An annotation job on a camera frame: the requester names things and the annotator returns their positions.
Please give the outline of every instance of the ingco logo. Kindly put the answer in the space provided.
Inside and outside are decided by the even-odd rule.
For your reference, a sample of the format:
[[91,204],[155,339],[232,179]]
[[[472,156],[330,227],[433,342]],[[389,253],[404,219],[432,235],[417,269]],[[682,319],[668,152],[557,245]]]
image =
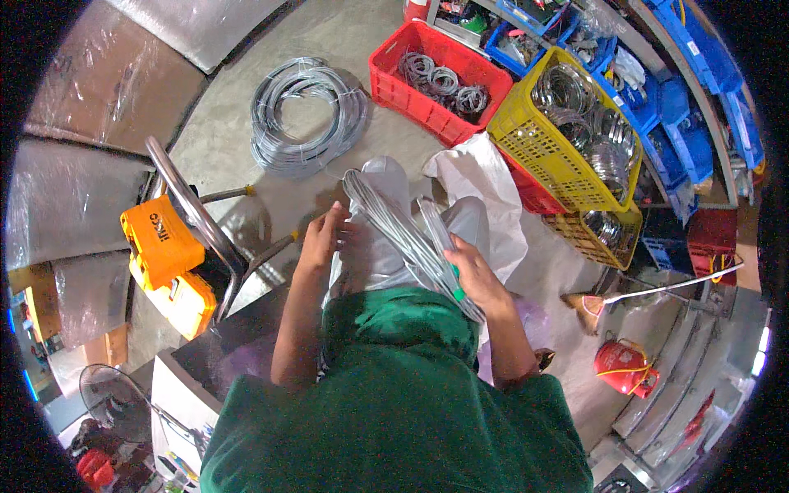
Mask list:
[[164,229],[162,219],[159,215],[154,212],[149,215],[148,218],[151,220],[151,224],[153,225],[154,231],[156,231],[156,236],[159,237],[159,241],[169,240],[170,235],[167,234],[167,230]]

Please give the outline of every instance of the yellow plastic crate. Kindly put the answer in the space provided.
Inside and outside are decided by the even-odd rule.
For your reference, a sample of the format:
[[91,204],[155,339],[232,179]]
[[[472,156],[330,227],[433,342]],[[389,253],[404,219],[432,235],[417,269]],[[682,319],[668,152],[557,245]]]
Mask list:
[[543,215],[543,222],[573,245],[584,257],[621,271],[626,271],[633,259],[641,234],[641,211],[630,201],[626,212],[613,212],[622,224],[623,239],[613,251],[600,242],[600,239],[586,225],[585,212],[570,214]]
[[[636,137],[638,160],[630,171],[627,198],[620,204],[573,144],[532,102],[532,88],[540,75],[559,62],[569,63],[581,75],[589,76],[566,51],[550,48],[526,77],[513,86],[488,123],[488,132],[498,146],[529,171],[568,211],[627,211],[644,156],[641,140]],[[600,102],[621,114],[614,101],[591,77],[589,80],[597,88]]]

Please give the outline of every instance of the green shirt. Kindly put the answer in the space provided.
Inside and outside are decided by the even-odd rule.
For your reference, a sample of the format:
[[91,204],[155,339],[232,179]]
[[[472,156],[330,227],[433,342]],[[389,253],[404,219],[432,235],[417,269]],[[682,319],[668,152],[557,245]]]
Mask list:
[[316,386],[235,381],[201,491],[592,490],[559,381],[479,380],[477,328],[442,295],[340,297],[323,329],[330,370]]

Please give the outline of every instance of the broom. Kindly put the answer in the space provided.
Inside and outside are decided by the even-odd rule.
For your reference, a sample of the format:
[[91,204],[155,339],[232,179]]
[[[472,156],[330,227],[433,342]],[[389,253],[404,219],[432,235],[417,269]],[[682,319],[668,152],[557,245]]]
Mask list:
[[728,274],[729,272],[736,271],[744,264],[744,262],[740,262],[737,265],[707,274],[706,276],[700,278],[691,279],[685,282],[678,282],[676,284],[670,284],[669,286],[660,286],[653,289],[647,289],[645,291],[636,291],[635,293],[611,293],[603,296],[595,296],[593,294],[583,293],[565,294],[562,299],[570,306],[570,308],[578,312],[578,318],[581,320],[581,328],[584,330],[584,332],[588,335],[597,335],[597,323],[600,321],[600,316],[603,315],[603,309],[605,308],[606,304],[616,303],[617,301],[624,298],[644,296],[646,294],[659,293],[660,291],[666,291],[668,289],[690,286],[692,284],[696,284],[697,282],[707,281],[709,279]]

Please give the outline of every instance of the red fire extinguisher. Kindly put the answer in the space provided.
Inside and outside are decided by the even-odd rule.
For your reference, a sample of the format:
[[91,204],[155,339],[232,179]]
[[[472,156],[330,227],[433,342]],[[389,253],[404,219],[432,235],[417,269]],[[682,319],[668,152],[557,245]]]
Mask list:
[[404,0],[402,7],[402,18],[404,22],[411,19],[428,19],[428,11],[430,10],[429,0]]
[[644,350],[627,339],[603,344],[594,358],[594,370],[597,376],[622,394],[636,394],[642,399],[652,393],[660,378],[647,361]]

